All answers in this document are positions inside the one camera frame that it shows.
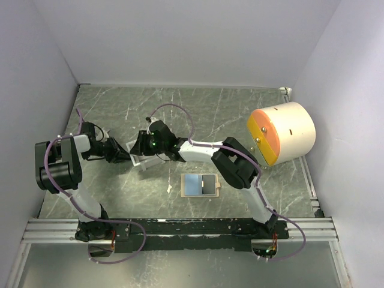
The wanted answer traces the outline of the white card tray box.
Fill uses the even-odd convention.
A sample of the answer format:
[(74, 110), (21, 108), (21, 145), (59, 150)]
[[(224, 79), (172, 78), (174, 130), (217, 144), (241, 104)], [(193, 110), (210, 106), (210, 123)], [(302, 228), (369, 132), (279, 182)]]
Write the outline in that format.
[(125, 145), (130, 155), (133, 166), (136, 168), (139, 168), (143, 172), (147, 171), (152, 166), (163, 164), (168, 160), (168, 158), (161, 158), (156, 155), (152, 155), (152, 156), (133, 155), (130, 152), (130, 150), (134, 146), (134, 144), (135, 144), (135, 141), (130, 141), (130, 142), (127, 142)]

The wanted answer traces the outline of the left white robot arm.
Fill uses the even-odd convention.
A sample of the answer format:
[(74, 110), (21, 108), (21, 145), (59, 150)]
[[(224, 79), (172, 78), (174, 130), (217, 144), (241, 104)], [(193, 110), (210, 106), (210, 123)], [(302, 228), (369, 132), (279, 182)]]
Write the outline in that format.
[(113, 226), (107, 212), (80, 186), (83, 178), (80, 159), (123, 163), (131, 160), (125, 148), (106, 130), (82, 121), (77, 135), (59, 136), (54, 144), (37, 143), (34, 153), (39, 188), (63, 198), (78, 215), (75, 239), (89, 242), (109, 238)]

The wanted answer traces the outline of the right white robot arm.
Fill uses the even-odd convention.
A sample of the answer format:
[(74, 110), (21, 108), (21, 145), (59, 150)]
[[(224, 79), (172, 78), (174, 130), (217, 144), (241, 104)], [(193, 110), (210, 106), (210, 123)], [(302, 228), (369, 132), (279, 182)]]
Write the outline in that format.
[(152, 118), (147, 129), (139, 131), (130, 154), (165, 154), (172, 161), (213, 164), (222, 178), (243, 194), (256, 235), (266, 239), (275, 232), (277, 216), (262, 190), (259, 164), (234, 137), (222, 142), (194, 142), (175, 136), (163, 121)]

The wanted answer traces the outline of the beige card holder wallet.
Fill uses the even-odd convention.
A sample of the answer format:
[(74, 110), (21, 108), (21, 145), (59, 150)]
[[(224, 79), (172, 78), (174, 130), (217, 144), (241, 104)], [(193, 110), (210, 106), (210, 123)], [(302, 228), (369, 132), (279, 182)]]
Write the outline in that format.
[(206, 174), (188, 173), (181, 175), (181, 197), (219, 197), (221, 184), (218, 175), (214, 174), (216, 176), (216, 194), (211, 195), (202, 194), (202, 175)]

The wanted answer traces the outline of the black VIP card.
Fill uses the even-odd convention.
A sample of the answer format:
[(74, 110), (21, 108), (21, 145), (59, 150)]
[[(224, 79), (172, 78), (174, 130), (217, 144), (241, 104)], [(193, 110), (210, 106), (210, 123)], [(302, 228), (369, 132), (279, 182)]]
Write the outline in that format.
[(216, 176), (214, 174), (202, 175), (202, 194), (216, 194)]

